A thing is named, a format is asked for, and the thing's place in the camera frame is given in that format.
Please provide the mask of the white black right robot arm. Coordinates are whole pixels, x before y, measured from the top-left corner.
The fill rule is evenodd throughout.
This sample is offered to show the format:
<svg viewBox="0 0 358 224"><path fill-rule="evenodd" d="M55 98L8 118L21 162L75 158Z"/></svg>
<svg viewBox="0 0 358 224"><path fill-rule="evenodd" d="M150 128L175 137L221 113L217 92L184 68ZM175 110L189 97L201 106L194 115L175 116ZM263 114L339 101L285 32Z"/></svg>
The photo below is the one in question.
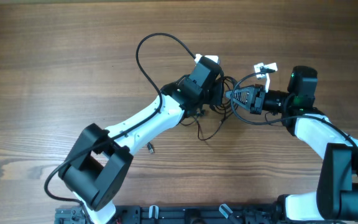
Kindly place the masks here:
<svg viewBox="0 0 358 224"><path fill-rule="evenodd" d="M278 198L278 218L287 222L358 222L358 140L333 125L314 107L318 73L295 66L287 91L269 90L267 84L241 86L226 92L231 107L252 114L280 114L287 131L322 158L317 189Z"/></svg>

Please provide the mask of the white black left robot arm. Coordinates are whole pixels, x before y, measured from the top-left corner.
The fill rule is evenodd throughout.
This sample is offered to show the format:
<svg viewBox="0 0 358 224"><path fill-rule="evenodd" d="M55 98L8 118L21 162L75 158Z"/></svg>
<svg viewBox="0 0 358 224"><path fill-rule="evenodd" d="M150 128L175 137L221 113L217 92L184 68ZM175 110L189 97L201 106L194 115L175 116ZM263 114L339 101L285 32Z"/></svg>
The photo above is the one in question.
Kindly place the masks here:
<svg viewBox="0 0 358 224"><path fill-rule="evenodd" d="M196 55L194 70L164 85L156 99L125 121L82 130L58 171L92 223L107 223L116 213L112 200L121 188L134 155L164 131L201 113L203 105L220 105L223 71L216 55Z"/></svg>

